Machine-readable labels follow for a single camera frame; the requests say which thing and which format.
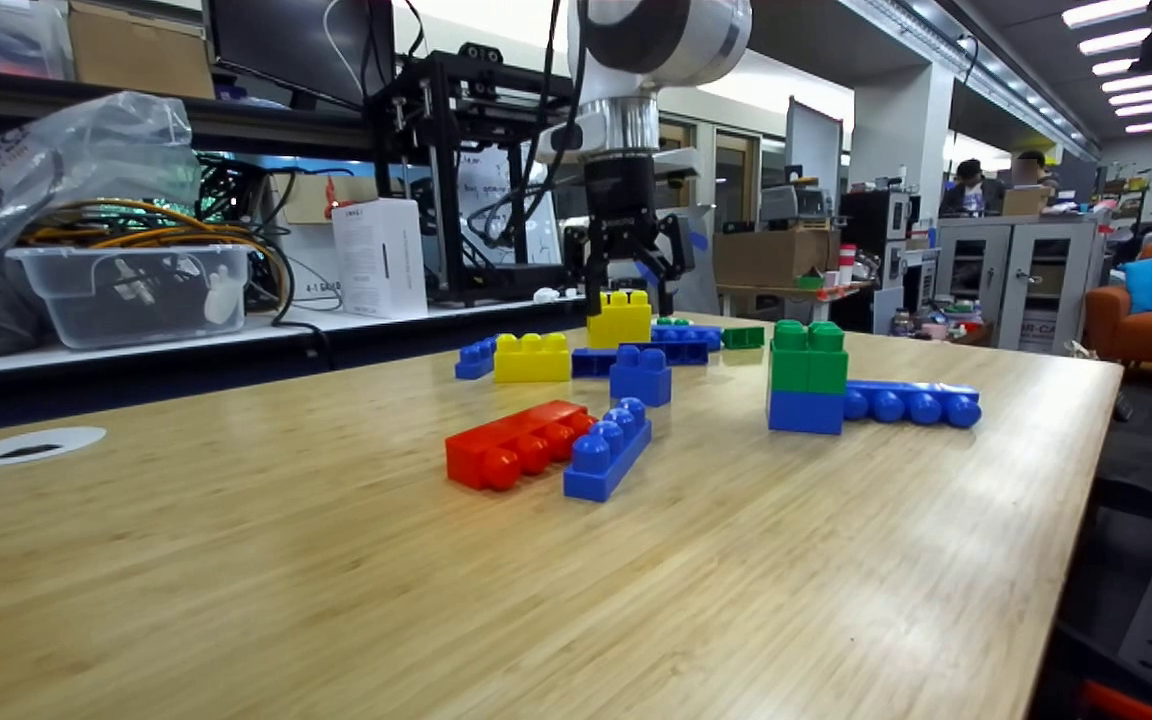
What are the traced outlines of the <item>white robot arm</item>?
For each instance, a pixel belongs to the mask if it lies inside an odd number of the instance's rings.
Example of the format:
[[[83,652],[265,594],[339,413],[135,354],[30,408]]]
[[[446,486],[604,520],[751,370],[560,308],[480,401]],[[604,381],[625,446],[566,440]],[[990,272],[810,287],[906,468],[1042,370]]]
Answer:
[[[579,77],[579,187],[587,239],[573,257],[587,313],[600,313],[608,270],[632,260],[660,306],[692,270],[671,217],[658,211],[660,90],[728,77],[751,41],[751,0],[577,0],[573,67]]]

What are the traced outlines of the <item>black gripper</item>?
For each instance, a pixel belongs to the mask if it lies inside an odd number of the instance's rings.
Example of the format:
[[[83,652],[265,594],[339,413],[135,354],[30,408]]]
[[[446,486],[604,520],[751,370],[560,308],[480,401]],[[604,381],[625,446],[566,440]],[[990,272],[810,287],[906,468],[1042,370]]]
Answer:
[[[635,260],[658,315],[671,315],[671,287],[690,272],[690,245],[671,217],[658,211],[648,151],[600,151],[579,166],[587,230],[566,239],[566,270],[585,284],[585,308],[600,313],[612,260]]]

